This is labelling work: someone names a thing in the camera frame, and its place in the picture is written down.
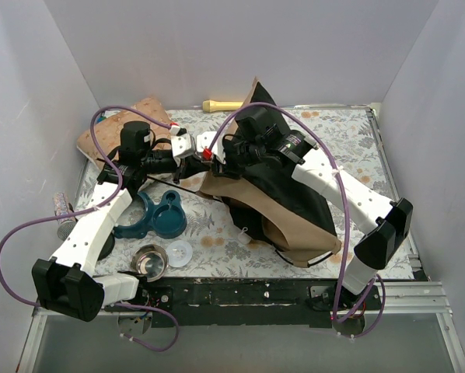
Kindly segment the stainless steel bowl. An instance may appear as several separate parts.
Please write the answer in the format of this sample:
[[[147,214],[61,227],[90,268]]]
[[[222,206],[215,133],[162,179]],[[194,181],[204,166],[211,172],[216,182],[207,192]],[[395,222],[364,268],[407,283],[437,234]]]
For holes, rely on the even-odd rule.
[[[148,282],[154,282],[166,272],[168,256],[161,246],[145,245],[133,255],[130,266],[133,271],[146,276]]]

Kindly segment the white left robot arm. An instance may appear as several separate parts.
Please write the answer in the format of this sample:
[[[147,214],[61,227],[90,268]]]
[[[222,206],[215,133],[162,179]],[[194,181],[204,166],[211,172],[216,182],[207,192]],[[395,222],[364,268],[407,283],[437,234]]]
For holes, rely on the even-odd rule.
[[[143,238],[150,231],[164,239],[179,236],[187,226],[176,191],[164,193],[153,204],[140,189],[151,174],[205,170],[207,161],[223,152],[216,147],[216,133],[192,137],[177,124],[170,125],[170,148],[156,147],[148,123],[130,121],[120,133],[120,144],[105,157],[89,209],[80,214],[72,231],[49,260],[32,268],[40,305],[48,310],[91,321],[106,305],[123,301],[129,309],[142,310],[149,292],[138,274],[94,277],[104,246],[115,238]]]

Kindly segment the aluminium frame rail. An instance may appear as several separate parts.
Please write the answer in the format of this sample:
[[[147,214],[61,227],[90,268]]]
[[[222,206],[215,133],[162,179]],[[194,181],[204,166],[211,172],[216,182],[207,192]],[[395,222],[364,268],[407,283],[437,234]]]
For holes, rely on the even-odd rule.
[[[21,372],[465,372],[437,283],[390,282],[334,325],[307,306],[312,281],[169,279],[169,315],[116,309],[92,322],[41,310]]]

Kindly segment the black microphone stand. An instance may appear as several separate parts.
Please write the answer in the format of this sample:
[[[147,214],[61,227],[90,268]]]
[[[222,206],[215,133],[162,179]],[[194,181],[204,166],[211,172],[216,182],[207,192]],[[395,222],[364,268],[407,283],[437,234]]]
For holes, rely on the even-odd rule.
[[[115,237],[113,233],[110,233],[107,237],[106,242],[103,244],[103,247],[100,251],[100,254],[98,255],[97,260],[100,261],[108,257],[112,253],[114,246],[115,246]]]

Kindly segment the clear plastic lid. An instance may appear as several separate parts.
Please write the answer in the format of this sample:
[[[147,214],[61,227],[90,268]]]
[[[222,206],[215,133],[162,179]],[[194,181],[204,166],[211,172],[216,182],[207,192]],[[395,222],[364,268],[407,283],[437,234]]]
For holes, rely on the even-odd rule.
[[[189,242],[178,240],[166,247],[168,264],[173,268],[186,266],[192,259],[193,249]]]

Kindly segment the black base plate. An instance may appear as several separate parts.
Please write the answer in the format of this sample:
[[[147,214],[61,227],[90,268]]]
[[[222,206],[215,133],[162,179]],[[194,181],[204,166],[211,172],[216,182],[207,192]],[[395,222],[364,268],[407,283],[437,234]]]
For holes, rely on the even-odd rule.
[[[334,279],[163,277],[144,281],[134,313],[152,306],[180,326],[309,326],[329,328]]]

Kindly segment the peach patterned pillow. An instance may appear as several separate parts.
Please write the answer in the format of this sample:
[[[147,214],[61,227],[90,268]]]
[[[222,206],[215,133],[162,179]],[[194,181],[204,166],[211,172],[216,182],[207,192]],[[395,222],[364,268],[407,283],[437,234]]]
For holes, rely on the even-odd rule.
[[[164,110],[160,101],[155,97],[145,98],[131,106],[133,109],[140,111],[149,117],[158,120],[164,124],[171,124],[167,112]],[[122,110],[121,112],[102,120],[95,126],[96,139],[103,151],[108,155],[115,147],[120,145],[120,133],[127,122],[143,121],[150,124],[151,129],[156,134],[156,139],[170,139],[170,133],[167,129],[160,127],[150,121],[143,119],[135,113]],[[104,162],[100,153],[96,149],[91,138],[90,130],[81,134],[77,140],[77,149],[100,171]]]

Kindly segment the floral table mat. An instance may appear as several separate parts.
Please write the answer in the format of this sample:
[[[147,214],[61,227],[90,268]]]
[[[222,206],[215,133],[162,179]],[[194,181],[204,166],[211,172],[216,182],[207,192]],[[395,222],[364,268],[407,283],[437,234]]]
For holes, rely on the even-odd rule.
[[[377,145],[368,110],[358,109],[286,109],[309,127],[336,158],[336,163],[369,189],[390,199],[396,199],[387,171],[381,162],[381,145]],[[167,110],[171,120],[184,125],[193,135],[215,131],[227,113],[203,113],[200,110]],[[75,210],[83,210],[91,200],[96,178],[100,171],[85,160],[82,178],[75,198]],[[227,206],[217,200],[208,200],[189,191],[198,192],[205,174],[181,180],[177,189],[187,215],[185,232],[177,238],[189,242],[193,256],[183,267],[166,271],[167,277],[228,277],[228,278],[337,278],[342,250],[310,268],[294,267],[286,263],[274,248],[265,242],[246,236],[233,224]],[[135,252],[146,244],[163,248],[175,241],[161,239],[149,232],[143,240],[116,241],[113,252],[96,265],[97,275],[128,270]],[[384,270],[384,280],[413,280],[410,262],[412,249],[406,240],[393,255]]]

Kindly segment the teal double pet feeder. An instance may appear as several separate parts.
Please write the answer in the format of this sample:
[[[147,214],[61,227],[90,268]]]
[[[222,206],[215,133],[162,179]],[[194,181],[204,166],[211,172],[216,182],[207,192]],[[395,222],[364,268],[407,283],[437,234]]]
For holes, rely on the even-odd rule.
[[[158,204],[146,192],[138,192],[144,204],[142,217],[133,225],[117,225],[113,229],[116,239],[143,239],[153,231],[163,239],[174,239],[187,227],[187,216],[175,190],[166,191]]]

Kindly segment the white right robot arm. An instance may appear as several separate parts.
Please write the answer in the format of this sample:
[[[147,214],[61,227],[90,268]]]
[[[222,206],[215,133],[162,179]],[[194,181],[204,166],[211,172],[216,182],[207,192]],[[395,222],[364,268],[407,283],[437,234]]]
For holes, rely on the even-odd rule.
[[[263,234],[296,265],[342,255],[337,303],[353,309],[408,234],[413,207],[368,188],[341,168],[290,112],[251,103],[201,139],[212,170],[205,192],[254,211]]]

